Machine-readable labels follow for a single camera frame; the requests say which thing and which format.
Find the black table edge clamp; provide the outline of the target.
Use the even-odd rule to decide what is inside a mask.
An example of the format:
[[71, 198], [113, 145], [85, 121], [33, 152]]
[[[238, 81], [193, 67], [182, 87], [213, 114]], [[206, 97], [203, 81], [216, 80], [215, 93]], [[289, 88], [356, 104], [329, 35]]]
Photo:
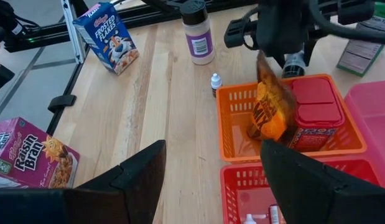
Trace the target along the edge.
[[77, 97], [75, 95], [62, 95], [53, 98], [48, 106], [48, 110], [52, 113], [56, 113], [58, 110], [62, 110], [65, 107], [73, 106]]

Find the blue Frosted Flakes cereal box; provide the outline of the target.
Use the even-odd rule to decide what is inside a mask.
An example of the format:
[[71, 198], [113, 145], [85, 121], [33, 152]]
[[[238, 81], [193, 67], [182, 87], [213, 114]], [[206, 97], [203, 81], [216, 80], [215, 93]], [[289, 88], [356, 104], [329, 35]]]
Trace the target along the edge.
[[73, 25], [101, 63], [117, 75], [139, 56], [126, 26], [110, 2], [99, 2]]

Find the orange plastic basket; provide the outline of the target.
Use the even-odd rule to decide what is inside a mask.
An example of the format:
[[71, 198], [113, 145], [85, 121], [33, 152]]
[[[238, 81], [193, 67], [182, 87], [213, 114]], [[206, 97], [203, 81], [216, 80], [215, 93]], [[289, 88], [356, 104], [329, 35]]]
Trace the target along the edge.
[[[335, 89], [345, 122], [326, 142], [320, 151], [306, 152], [309, 157], [333, 157], [361, 154], [367, 151], [367, 143], [359, 130], [355, 119], [347, 107], [333, 78], [325, 73], [286, 78], [283, 82], [290, 85], [294, 80], [324, 78]], [[247, 135], [247, 127], [256, 96], [256, 83], [222, 86], [216, 91], [220, 156], [225, 162], [242, 164], [259, 162], [261, 142]]]

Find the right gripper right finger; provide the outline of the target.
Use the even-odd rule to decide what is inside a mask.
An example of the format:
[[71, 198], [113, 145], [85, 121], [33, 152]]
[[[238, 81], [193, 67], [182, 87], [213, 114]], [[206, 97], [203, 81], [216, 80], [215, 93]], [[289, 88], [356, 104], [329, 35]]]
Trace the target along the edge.
[[287, 224], [329, 224], [336, 169], [272, 140], [262, 142], [260, 157]]

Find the spice jar with black lid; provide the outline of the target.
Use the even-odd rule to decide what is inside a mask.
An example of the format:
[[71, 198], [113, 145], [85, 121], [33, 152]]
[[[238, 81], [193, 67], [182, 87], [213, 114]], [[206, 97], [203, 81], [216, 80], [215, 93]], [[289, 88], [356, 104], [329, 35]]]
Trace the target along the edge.
[[210, 63], [215, 55], [206, 2], [187, 0], [179, 9], [192, 62], [197, 65]]

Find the pink plastic tray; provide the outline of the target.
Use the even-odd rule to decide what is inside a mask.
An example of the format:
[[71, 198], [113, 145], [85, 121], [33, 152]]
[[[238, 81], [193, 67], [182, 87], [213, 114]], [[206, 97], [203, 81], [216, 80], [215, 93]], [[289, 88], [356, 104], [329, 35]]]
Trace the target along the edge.
[[370, 162], [385, 188], [385, 81], [356, 84], [345, 103], [367, 144], [360, 157]]

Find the Raisin Bran cereal box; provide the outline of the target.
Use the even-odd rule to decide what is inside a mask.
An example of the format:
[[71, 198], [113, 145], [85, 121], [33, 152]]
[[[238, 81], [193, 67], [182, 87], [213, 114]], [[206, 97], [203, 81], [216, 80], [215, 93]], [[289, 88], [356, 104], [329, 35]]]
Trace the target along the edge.
[[70, 188], [79, 158], [23, 118], [0, 121], [0, 189]]

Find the red plastic basket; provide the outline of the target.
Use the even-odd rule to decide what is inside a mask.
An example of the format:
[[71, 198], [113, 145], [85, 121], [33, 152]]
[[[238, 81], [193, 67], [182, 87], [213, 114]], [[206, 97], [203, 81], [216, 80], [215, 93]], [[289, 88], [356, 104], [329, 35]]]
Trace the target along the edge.
[[[367, 160], [331, 157], [319, 161], [372, 184], [380, 184]], [[245, 224], [248, 214], [256, 224], [271, 224], [269, 207], [275, 205], [276, 200], [260, 162], [224, 166], [220, 179], [224, 224]]]

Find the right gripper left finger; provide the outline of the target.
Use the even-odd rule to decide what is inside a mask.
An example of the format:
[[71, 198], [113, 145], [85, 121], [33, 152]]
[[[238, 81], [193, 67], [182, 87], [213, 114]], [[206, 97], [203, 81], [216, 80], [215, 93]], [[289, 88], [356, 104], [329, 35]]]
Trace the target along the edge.
[[166, 141], [158, 140], [68, 191], [68, 224], [152, 224], [164, 183]]

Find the green Apple Jacks cereal box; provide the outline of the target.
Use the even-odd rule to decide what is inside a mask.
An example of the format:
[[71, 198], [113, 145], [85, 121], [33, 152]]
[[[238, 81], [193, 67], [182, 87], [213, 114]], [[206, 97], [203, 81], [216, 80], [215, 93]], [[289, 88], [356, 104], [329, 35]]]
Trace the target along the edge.
[[[372, 18], [357, 23], [355, 29], [359, 31], [385, 32], [385, 3], [377, 2], [374, 7]], [[359, 77], [363, 77], [383, 48], [383, 44], [350, 40], [336, 67]]]

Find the brown orange snack bag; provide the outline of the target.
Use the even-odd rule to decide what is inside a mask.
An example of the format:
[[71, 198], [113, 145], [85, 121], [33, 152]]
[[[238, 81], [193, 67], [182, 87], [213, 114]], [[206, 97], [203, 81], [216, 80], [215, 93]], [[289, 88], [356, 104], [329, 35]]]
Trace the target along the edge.
[[256, 65], [256, 99], [246, 132], [252, 139], [287, 144], [295, 123], [295, 97], [276, 76], [263, 52], [258, 53]]

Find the red lidded spice container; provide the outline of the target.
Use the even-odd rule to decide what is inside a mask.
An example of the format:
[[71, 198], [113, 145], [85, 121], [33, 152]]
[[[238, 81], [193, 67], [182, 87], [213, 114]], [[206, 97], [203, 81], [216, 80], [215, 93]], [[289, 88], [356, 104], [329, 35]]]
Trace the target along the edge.
[[296, 99], [295, 133], [289, 147], [318, 151], [344, 124], [345, 116], [335, 90], [326, 78], [303, 78], [290, 84]]

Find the silver aluminium extrusion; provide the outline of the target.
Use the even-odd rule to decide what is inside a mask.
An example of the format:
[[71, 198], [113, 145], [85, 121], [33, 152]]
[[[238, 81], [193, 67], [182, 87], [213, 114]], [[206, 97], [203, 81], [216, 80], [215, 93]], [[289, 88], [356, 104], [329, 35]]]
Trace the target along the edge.
[[73, 21], [77, 18], [76, 7], [71, 3], [71, 0], [61, 0], [61, 4], [70, 42], [72, 43], [75, 55], [75, 61], [78, 64], [83, 64], [86, 57], [85, 45], [83, 38], [79, 35], [73, 24]]

